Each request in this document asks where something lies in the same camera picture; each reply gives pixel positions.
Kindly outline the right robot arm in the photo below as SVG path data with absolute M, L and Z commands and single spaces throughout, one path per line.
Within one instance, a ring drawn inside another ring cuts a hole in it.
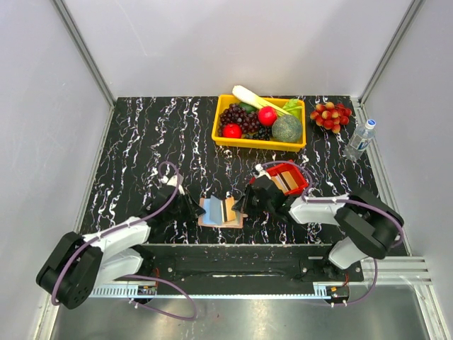
M 297 169 L 307 186 L 301 193 L 283 192 L 272 180 L 269 165 L 288 165 Z M 323 261 L 322 272 L 336 281 L 344 276 L 355 262 L 366 258 L 384 259 L 390 249 L 403 242 L 403 218 L 378 197 L 360 189 L 351 194 L 314 198 L 310 173 L 292 161 L 270 161 L 258 164 L 254 179 L 233 210 L 245 215 L 268 213 L 282 223 L 337 225 L 346 237 L 335 243 Z

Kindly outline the gold striped credit card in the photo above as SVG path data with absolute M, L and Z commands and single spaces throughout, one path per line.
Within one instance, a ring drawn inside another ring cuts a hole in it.
M 232 222 L 236 219 L 236 211 L 233 209 L 235 200 L 233 197 L 225 198 L 221 202 L 222 222 Z

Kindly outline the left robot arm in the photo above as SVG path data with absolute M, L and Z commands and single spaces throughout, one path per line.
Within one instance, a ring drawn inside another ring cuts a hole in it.
M 205 209 L 182 186 L 181 176 L 162 179 L 162 186 L 124 222 L 102 232 L 66 233 L 39 270 L 35 282 L 52 301 L 72 310 L 97 287 L 123 276 L 145 280 L 153 262 L 141 245 L 157 241 L 170 222 L 194 221 Z

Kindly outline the pink leather card holder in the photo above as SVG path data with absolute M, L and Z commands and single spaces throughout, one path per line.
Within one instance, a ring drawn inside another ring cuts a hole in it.
M 210 198 L 201 198 L 200 206 L 206 211 L 204 215 L 199 216 L 197 223 L 202 227 L 242 229 L 243 219 L 246 215 L 236 212 L 236 219 L 232 222 L 222 222 L 221 202 L 224 199 L 218 199 L 213 195 Z

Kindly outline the red plastic bin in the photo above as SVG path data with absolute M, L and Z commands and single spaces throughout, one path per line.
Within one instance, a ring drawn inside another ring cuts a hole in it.
M 258 164 L 247 189 L 259 198 L 300 196 L 309 187 L 307 175 L 292 160 Z

